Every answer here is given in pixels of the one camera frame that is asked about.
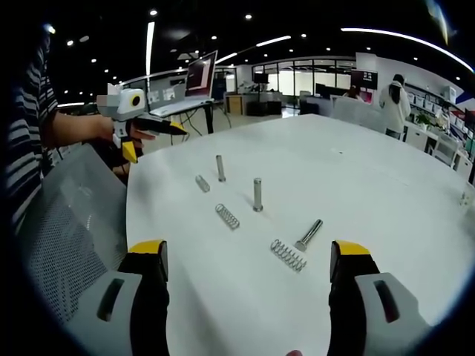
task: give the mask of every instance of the mesh chair back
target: mesh chair back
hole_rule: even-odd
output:
[[[43,180],[17,239],[22,261],[61,324],[127,253],[125,186],[90,145],[71,152]]]

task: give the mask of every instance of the metal bolt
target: metal bolt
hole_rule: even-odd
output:
[[[323,224],[324,224],[324,222],[320,219],[315,221],[315,224],[313,224],[313,226],[311,227],[309,232],[307,232],[307,234],[304,237],[302,237],[299,241],[297,241],[294,246],[298,250],[300,250],[302,252],[305,252],[305,250],[307,249],[307,245],[309,244],[310,240],[312,239],[312,237],[315,235],[315,233],[319,230],[319,228]]]
[[[261,178],[254,178],[254,211],[262,211],[262,190],[261,190]]]
[[[218,180],[220,182],[225,182],[226,177],[224,176],[223,157],[221,157],[220,154],[216,156],[216,163],[217,163]]]

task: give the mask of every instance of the woman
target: woman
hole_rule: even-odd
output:
[[[404,121],[410,114],[409,99],[404,86],[404,77],[396,74],[391,84],[381,91],[379,106],[387,120],[386,134],[399,139],[404,131]]]
[[[352,85],[351,88],[345,94],[343,94],[343,96],[346,96],[347,98],[359,100],[360,102],[364,102],[364,100],[359,96],[359,93],[360,93],[360,88],[356,87],[355,85]]]

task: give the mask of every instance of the monitor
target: monitor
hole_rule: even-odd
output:
[[[188,66],[185,97],[211,96],[216,57],[217,51],[197,59]]]
[[[267,84],[269,83],[269,74],[254,73],[255,84]]]
[[[351,85],[376,90],[378,89],[378,74],[367,70],[351,70]]]
[[[329,88],[324,84],[315,83],[315,94],[320,94],[322,97],[326,99],[330,98]]]

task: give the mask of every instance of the coil spring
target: coil spring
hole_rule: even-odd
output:
[[[279,239],[274,240],[270,245],[270,249],[275,256],[279,257],[286,265],[296,272],[300,272],[307,265],[307,262],[303,257],[299,256],[292,247],[287,246]]]
[[[200,175],[196,176],[195,180],[202,191],[204,191],[205,193],[209,192],[209,189],[210,189],[209,184],[207,181],[205,181],[205,179],[202,176]]]
[[[239,227],[239,220],[223,204],[216,205],[216,212],[232,230]]]

